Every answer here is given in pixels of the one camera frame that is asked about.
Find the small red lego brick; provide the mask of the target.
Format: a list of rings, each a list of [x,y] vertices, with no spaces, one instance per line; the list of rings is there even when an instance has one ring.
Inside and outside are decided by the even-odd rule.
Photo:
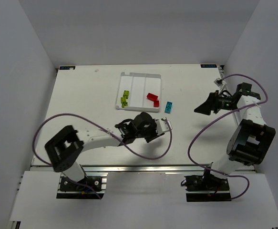
[[[154,101],[154,107],[159,107],[159,106],[160,106],[159,100],[155,100]]]

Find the long red lego brick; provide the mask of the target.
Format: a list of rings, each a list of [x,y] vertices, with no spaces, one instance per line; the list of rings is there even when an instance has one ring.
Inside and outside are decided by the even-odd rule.
[[[158,100],[158,96],[152,93],[148,93],[146,98],[150,101],[157,101]]]

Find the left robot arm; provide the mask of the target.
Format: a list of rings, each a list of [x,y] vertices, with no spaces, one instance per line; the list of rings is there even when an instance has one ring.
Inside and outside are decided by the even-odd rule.
[[[168,131],[169,125],[165,119],[154,119],[148,113],[142,112],[134,119],[125,119],[107,129],[79,131],[72,125],[67,125],[44,147],[53,170],[65,173],[71,180],[79,182],[85,177],[81,166],[76,162],[82,152],[108,146],[124,146],[138,138],[149,143]]]

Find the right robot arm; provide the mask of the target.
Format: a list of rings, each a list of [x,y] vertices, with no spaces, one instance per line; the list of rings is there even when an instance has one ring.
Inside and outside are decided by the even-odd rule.
[[[240,123],[228,142],[227,153],[210,165],[211,177],[225,179],[242,166],[261,164],[275,137],[275,129],[266,124],[258,106],[260,95],[251,91],[251,87],[249,83],[238,84],[236,92],[230,96],[216,90],[194,110],[211,115],[220,110],[240,109]]]

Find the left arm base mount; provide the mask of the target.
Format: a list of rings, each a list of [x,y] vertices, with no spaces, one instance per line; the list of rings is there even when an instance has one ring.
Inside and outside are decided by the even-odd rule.
[[[66,175],[61,174],[56,198],[57,199],[96,199],[103,198],[107,183],[106,173],[86,173],[83,181],[72,182]]]

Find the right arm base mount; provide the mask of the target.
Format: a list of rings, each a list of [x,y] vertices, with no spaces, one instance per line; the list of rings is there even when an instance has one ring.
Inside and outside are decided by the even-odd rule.
[[[187,202],[221,202],[232,200],[228,180],[217,178],[209,170],[204,170],[201,176],[185,176],[180,185],[186,190]]]

